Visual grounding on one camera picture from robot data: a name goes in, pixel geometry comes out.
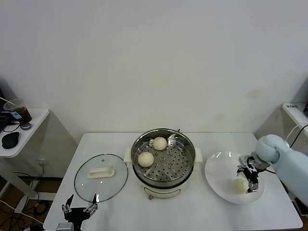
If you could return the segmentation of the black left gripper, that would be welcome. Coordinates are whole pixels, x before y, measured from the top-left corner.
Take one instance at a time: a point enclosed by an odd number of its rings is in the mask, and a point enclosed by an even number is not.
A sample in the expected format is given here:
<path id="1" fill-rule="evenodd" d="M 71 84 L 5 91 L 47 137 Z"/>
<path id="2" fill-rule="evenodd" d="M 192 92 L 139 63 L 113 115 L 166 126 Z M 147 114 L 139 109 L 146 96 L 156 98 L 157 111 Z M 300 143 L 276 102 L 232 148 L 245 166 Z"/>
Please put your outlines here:
<path id="1" fill-rule="evenodd" d="M 62 204 L 62 211 L 65 220 L 73 224 L 73 229 L 81 229 L 82 222 L 88 220 L 91 214 L 94 214 L 98 210 L 97 194 L 94 194 L 93 200 L 87 208 L 70 208 L 73 198 L 74 194 L 67 199 L 65 204 Z"/>

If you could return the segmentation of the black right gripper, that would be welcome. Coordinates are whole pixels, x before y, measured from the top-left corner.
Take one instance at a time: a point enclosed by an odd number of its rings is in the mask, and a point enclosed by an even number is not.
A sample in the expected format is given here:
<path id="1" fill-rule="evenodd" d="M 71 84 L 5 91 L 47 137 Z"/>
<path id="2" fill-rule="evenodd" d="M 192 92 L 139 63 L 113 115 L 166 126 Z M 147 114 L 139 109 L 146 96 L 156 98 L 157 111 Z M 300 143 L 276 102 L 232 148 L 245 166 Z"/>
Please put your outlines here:
<path id="1" fill-rule="evenodd" d="M 248 180 L 247 193 L 254 193 L 258 191 L 258 171 L 254 167 L 255 159 L 248 157 L 246 159 L 245 167 L 239 167 L 237 170 L 237 176 Z"/>

